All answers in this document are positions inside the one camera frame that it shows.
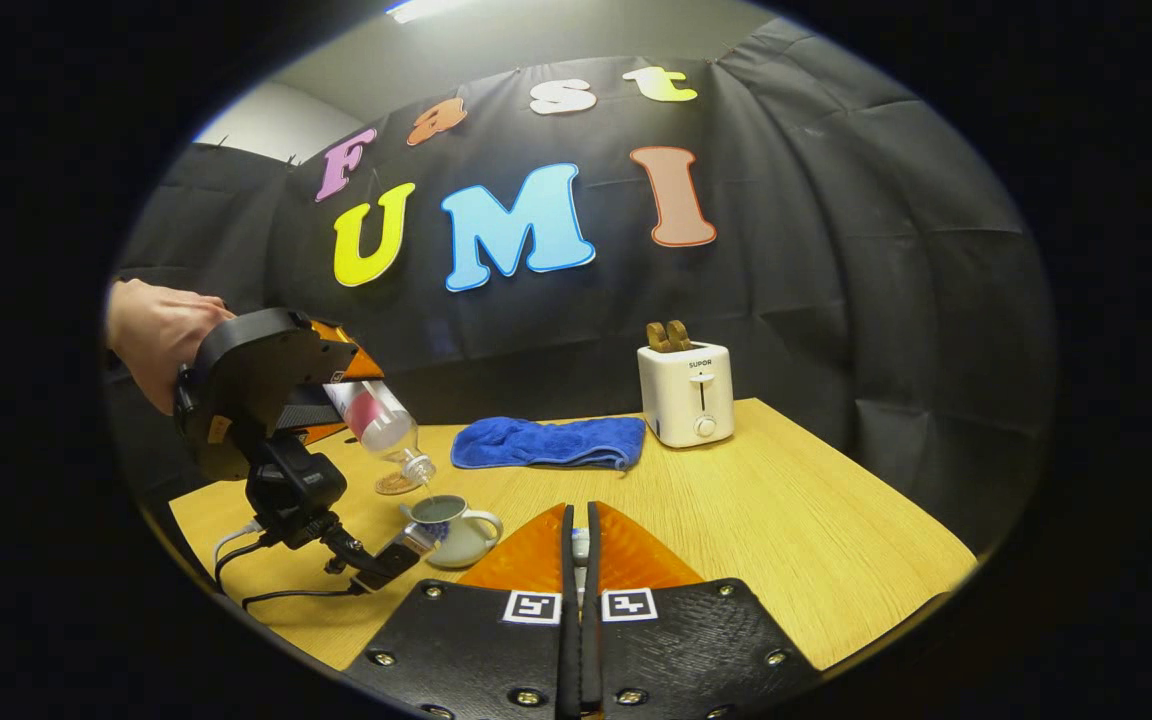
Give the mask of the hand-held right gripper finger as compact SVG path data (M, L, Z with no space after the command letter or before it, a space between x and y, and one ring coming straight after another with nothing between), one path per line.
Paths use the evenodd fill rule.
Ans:
M458 582L422 579L346 667L357 687L434 719L577 719L573 506L511 532Z
M596 717L746 719L818 683L744 579L704 579L626 511L588 511L581 700Z

